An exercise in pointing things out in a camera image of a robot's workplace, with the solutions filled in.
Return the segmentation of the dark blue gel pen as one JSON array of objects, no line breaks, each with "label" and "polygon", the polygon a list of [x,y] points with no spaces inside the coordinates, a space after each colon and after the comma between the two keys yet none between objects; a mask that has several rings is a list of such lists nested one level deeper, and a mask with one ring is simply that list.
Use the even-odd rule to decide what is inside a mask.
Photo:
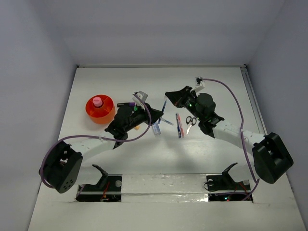
[{"label": "dark blue gel pen", "polygon": [[[165,110],[166,104],[167,104],[167,97],[164,96],[164,104],[163,104],[163,107],[162,107],[162,113],[163,113],[164,110]],[[162,119],[162,116],[160,116],[160,118],[158,119],[158,122],[157,122],[158,124],[160,124],[161,119]]]}]

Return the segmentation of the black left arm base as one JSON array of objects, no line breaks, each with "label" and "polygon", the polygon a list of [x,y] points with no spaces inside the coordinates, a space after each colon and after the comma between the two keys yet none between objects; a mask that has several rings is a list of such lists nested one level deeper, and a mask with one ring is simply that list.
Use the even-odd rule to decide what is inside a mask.
[{"label": "black left arm base", "polygon": [[80,185],[77,190],[78,202],[121,202],[122,175],[109,175],[100,166],[93,164],[99,171],[96,184]]}]

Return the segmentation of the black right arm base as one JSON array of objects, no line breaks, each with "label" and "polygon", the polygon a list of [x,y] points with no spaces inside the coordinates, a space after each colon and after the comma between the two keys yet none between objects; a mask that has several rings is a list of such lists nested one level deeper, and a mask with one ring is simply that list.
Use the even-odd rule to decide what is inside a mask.
[{"label": "black right arm base", "polygon": [[235,182],[229,175],[236,164],[228,166],[220,174],[206,176],[203,188],[208,192],[210,202],[253,201],[252,196],[246,198],[251,192],[250,183],[245,185],[243,181]]}]

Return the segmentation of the blue ballpoint pen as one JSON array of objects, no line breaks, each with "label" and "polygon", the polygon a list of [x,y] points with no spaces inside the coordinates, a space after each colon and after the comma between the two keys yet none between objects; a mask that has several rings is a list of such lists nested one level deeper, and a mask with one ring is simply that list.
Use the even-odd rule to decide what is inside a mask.
[{"label": "blue ballpoint pen", "polygon": [[177,123],[177,132],[178,132],[178,138],[181,138],[181,131],[180,131],[180,125],[179,125],[179,118],[178,118],[178,114],[175,113],[175,117],[176,117],[176,123]]}]

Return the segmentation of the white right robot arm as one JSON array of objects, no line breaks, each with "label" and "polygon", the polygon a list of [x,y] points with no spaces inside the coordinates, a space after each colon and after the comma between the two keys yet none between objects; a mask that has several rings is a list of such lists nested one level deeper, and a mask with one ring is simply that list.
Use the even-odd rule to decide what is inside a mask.
[{"label": "white right robot arm", "polygon": [[226,141],[251,155],[246,158],[248,173],[252,179],[261,179],[274,184],[294,161],[280,136],[243,130],[215,113],[216,104],[211,95],[197,94],[192,87],[186,86],[179,91],[166,92],[165,96],[177,108],[186,108],[197,120],[200,130],[214,139]]}]

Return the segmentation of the clear spray bottle blue cap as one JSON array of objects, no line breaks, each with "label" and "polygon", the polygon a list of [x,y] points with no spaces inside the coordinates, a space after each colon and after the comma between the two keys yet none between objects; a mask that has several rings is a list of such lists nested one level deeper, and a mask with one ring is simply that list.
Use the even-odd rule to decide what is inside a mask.
[{"label": "clear spray bottle blue cap", "polygon": [[157,123],[152,124],[152,130],[153,130],[155,136],[159,136],[161,134],[161,130],[160,130],[159,125]]}]

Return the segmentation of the clear blue gel pen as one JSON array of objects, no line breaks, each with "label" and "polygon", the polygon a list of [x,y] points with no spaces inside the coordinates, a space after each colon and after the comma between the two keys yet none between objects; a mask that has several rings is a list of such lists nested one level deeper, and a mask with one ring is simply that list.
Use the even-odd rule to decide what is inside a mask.
[{"label": "clear blue gel pen", "polygon": [[164,118],[161,118],[161,121],[163,121],[163,122],[165,122],[165,123],[167,123],[167,124],[169,124],[169,125],[171,125],[171,126],[174,125],[172,122],[170,122],[170,121],[168,121],[168,120],[166,120],[166,119],[164,119]]}]

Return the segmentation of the red gel pen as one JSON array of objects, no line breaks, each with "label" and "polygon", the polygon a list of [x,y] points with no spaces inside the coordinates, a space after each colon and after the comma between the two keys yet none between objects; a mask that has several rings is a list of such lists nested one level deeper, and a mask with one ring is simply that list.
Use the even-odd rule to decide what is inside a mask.
[{"label": "red gel pen", "polygon": [[182,122],[181,122],[181,118],[180,118],[180,114],[179,113],[178,113],[178,121],[179,121],[181,137],[184,138],[184,131],[183,131]]}]

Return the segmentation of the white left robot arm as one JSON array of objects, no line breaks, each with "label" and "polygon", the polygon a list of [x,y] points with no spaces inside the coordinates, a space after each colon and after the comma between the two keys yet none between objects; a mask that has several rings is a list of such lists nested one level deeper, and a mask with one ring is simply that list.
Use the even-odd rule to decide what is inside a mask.
[{"label": "white left robot arm", "polygon": [[141,123],[151,126],[162,116],[162,111],[151,108],[149,104],[146,104],[146,108],[137,106],[136,110],[121,106],[114,120],[100,135],[82,135],[81,141],[72,144],[65,142],[67,138],[60,139],[43,159],[39,169],[42,183],[58,193],[67,192],[74,185],[103,189],[107,183],[107,172],[97,164],[89,167],[82,163],[129,142],[130,130]]}]

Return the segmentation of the pink patterned tube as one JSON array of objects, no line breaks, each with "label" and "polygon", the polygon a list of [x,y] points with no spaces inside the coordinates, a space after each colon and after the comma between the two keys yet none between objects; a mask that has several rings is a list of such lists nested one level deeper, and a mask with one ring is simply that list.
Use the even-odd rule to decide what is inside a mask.
[{"label": "pink patterned tube", "polygon": [[101,107],[103,105],[103,101],[100,97],[94,97],[92,99],[93,105],[97,108]]}]

